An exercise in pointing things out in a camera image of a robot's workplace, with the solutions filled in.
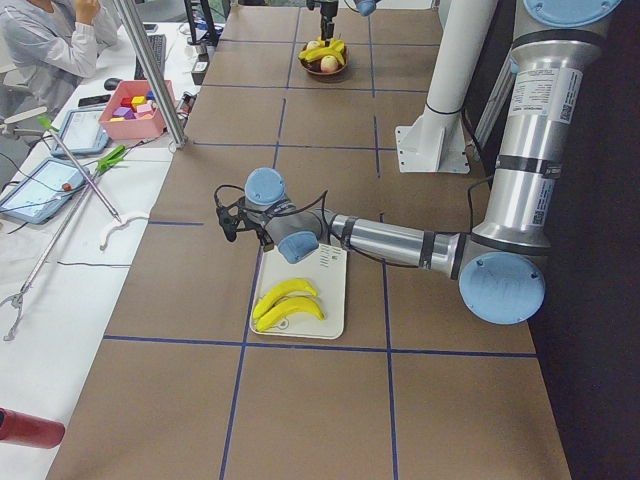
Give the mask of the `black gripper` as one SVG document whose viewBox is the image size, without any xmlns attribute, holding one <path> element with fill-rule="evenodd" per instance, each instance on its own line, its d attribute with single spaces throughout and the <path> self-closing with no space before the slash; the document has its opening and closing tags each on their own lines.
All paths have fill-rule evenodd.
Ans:
<svg viewBox="0 0 640 480">
<path fill-rule="evenodd" d="M 214 198 L 218 223 L 229 242 L 235 242 L 237 233 L 243 231 L 244 199 L 240 198 L 230 205 L 224 205 L 217 197 Z"/>
<path fill-rule="evenodd" d="M 334 36 L 334 22 L 333 19 L 338 13 L 338 1 L 337 0 L 306 0 L 306 7 L 313 11 L 316 7 L 320 8 L 320 29 L 321 39 L 324 42 L 324 46 L 331 46 L 335 41 Z"/>
</svg>

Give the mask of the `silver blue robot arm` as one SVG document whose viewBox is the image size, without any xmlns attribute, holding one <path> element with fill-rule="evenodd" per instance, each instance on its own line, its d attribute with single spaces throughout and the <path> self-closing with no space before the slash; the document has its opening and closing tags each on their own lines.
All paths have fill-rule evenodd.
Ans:
<svg viewBox="0 0 640 480">
<path fill-rule="evenodd" d="M 508 115 L 485 218 L 468 232 L 339 215 L 322 200 L 297 207 L 283 177 L 259 168 L 236 202 L 216 208 L 226 238 L 254 231 L 293 264 L 332 243 L 387 265 L 440 271 L 457 281 L 475 316 L 499 325 L 529 319 L 544 300 L 544 225 L 583 72 L 600 56 L 615 9 L 613 1 L 517 3 L 505 60 L 515 84 L 501 101 Z"/>
<path fill-rule="evenodd" d="M 334 18 L 338 14 L 338 0 L 306 0 L 306 8 L 313 11 L 316 7 L 320 11 L 320 38 L 324 46 L 329 46 L 334 38 Z M 355 0 L 350 9 L 366 17 L 372 14 L 377 7 L 376 0 Z"/>
</svg>

